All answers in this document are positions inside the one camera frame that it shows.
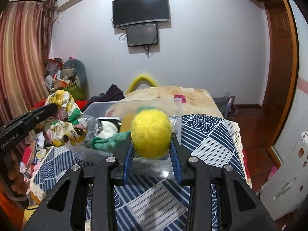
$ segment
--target yellow floral cloth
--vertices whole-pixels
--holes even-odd
[[[58,106],[59,120],[55,121],[49,131],[51,143],[55,147],[70,142],[72,146],[83,142],[87,134],[87,122],[72,95],[64,90],[57,90],[48,96],[45,105],[55,103]]]

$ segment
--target monitor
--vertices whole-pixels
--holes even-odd
[[[115,0],[112,10],[114,27],[170,21],[168,0]]]
[[[128,47],[152,44],[158,44],[158,29],[156,23],[127,27]]]

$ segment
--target wooden floor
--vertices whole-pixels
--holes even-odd
[[[235,117],[229,117],[240,127],[243,149],[247,155],[247,166],[251,176],[253,191],[257,191],[266,182],[274,162],[266,149],[275,131],[275,119],[265,116],[261,109],[238,109]],[[278,230],[288,224],[295,212],[275,221]]]

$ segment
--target metal screw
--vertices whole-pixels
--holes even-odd
[[[227,171],[232,171],[232,170],[233,170],[233,167],[232,167],[232,165],[230,165],[230,164],[226,164],[226,165],[224,166],[224,169],[227,170]]]
[[[70,167],[71,170],[77,171],[80,169],[80,166],[78,164],[74,164],[73,166]]]
[[[115,159],[115,157],[107,157],[107,159],[106,159],[106,161],[107,162],[114,162],[116,159]]]
[[[189,161],[195,163],[195,162],[198,161],[198,158],[197,157],[189,157]]]

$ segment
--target dark clothing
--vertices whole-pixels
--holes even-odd
[[[106,94],[101,93],[99,96],[93,96],[87,104],[81,109],[81,112],[84,112],[87,107],[90,106],[93,102],[117,102],[124,99],[123,91],[120,90],[116,85],[112,84]]]

